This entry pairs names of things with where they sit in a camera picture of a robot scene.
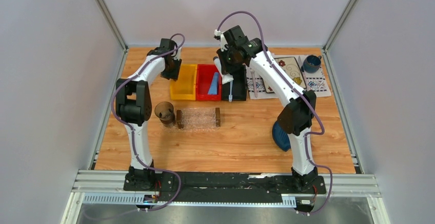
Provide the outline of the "white toothpaste tube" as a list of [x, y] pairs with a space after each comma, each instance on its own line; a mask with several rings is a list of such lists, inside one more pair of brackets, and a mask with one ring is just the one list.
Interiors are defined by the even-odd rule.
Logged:
[[220, 61], [218, 56], [215, 56], [213, 58], [213, 63], [216, 66], [216, 68], [221, 76], [222, 85], [230, 83], [234, 80], [234, 78], [231, 74], [224, 74], [223, 73], [223, 67], [221, 65], [221, 61]]

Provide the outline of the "blue toothpaste tube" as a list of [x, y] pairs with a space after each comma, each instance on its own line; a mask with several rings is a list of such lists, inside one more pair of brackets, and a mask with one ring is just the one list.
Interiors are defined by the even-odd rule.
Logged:
[[208, 95], [217, 95], [218, 94], [218, 87], [219, 87], [219, 76], [220, 74], [218, 72], [215, 72], [213, 74], [213, 78], [210, 83], [210, 87], [208, 90]]

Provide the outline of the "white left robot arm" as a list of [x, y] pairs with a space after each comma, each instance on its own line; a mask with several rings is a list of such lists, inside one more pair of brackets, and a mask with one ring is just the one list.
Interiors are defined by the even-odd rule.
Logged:
[[152, 191], [158, 185], [148, 141], [152, 114], [150, 86], [158, 75], [177, 79], [182, 62], [179, 48], [173, 39], [161, 39], [160, 45], [147, 53], [144, 63], [132, 75], [116, 81], [112, 112], [125, 125], [131, 149], [125, 191]]

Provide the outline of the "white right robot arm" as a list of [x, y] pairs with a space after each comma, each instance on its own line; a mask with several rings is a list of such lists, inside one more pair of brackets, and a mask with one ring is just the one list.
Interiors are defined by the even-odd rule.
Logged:
[[272, 88], [283, 105], [277, 117], [278, 125], [287, 134], [292, 151], [292, 187], [301, 193], [307, 192], [318, 176], [318, 170], [309, 161], [311, 146], [308, 132], [311, 131], [316, 94], [305, 91], [278, 65], [268, 48], [259, 38], [249, 40], [240, 26], [225, 32], [215, 30], [215, 39], [220, 41], [216, 65], [223, 76], [235, 75], [239, 69], [249, 67]]

